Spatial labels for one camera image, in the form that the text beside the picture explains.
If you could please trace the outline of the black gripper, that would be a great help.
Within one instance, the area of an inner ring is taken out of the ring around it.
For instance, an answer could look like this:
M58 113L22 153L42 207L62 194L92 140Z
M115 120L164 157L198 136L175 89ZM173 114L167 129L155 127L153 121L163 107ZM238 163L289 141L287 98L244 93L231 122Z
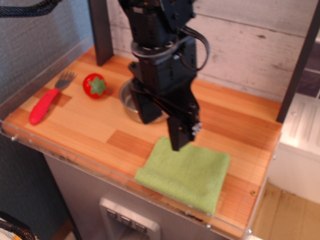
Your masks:
M160 48L146 48L131 44L138 59L129 69L136 84L131 85L131 96L143 124L158 123L168 116L167 125L171 147L179 151L193 142L201 129L200 107L192 91L197 76L196 40L177 38Z

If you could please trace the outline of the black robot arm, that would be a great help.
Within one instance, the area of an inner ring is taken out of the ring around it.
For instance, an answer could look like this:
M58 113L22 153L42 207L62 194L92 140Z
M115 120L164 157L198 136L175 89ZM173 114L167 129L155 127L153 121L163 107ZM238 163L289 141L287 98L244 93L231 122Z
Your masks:
M187 23L195 17L191 0L122 0L120 6L130 25L131 51L137 58L129 65L129 89L144 124L168 116L174 151L192 142L201 130L200 107L191 85L201 68L196 42L209 49L207 39Z

